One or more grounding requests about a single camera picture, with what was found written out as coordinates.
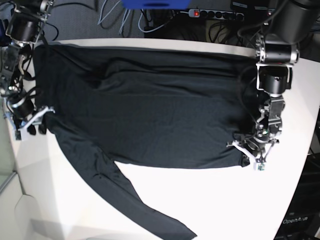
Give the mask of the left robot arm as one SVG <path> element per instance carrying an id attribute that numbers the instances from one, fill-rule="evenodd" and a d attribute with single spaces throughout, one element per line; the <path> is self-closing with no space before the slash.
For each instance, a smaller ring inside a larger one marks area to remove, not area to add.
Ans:
<path id="1" fill-rule="evenodd" d="M 268 16 L 237 31 L 245 39 L 245 32 L 259 29 L 254 46 L 256 63 L 246 67 L 238 76 L 240 83 L 247 71 L 255 70 L 250 81 L 258 90 L 258 113 L 245 103 L 247 88 L 240 88 L 238 99 L 253 122 L 251 131 L 240 133 L 227 143 L 242 153 L 245 161 L 254 170 L 264 171 L 266 158 L 274 145 L 279 143 L 283 122 L 281 114 L 285 108 L 283 93 L 291 89 L 293 67 L 300 58 L 300 42 L 309 34 L 320 15 L 318 0 L 279 0 Z"/>

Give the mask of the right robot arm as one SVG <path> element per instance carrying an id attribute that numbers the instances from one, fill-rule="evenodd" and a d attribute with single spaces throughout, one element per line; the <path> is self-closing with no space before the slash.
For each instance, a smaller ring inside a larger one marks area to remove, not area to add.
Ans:
<path id="1" fill-rule="evenodd" d="M 53 113 L 52 106 L 35 106 L 42 94 L 38 87 L 25 90 L 24 82 L 33 78 L 28 64 L 36 43 L 43 36 L 44 26 L 55 5 L 53 0 L 11 0 L 12 18 L 5 28 L 8 42 L 0 48 L 0 97 L 6 106 L 5 117 L 13 127 L 17 141 L 26 134 L 46 133 L 44 116 Z"/>

